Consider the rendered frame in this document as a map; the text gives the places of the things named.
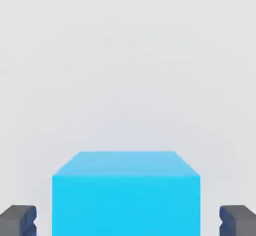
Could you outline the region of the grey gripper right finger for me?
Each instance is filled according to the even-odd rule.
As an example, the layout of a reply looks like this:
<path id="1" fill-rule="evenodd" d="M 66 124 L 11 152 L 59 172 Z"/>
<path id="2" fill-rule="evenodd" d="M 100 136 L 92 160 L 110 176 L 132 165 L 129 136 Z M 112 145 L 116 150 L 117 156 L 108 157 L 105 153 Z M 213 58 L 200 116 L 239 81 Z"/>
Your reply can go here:
<path id="1" fill-rule="evenodd" d="M 256 236 L 256 214 L 246 206 L 221 206 L 219 217 L 219 236 Z"/>

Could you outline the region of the small light blue cube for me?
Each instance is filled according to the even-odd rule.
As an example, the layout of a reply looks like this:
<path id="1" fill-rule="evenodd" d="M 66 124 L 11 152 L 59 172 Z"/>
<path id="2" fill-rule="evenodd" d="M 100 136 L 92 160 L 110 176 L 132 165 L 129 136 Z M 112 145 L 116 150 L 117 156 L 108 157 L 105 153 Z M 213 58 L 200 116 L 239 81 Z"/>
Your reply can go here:
<path id="1" fill-rule="evenodd" d="M 200 176 L 175 152 L 80 152 L 52 177 L 52 236 L 201 236 Z"/>

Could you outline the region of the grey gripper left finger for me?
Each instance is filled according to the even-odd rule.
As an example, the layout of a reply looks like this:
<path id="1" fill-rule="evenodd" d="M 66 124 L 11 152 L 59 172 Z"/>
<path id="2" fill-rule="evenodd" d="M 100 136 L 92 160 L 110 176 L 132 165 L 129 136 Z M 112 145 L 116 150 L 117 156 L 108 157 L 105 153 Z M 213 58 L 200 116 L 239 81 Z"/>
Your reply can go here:
<path id="1" fill-rule="evenodd" d="M 0 236 L 37 236 L 35 206 L 11 205 L 0 215 Z"/>

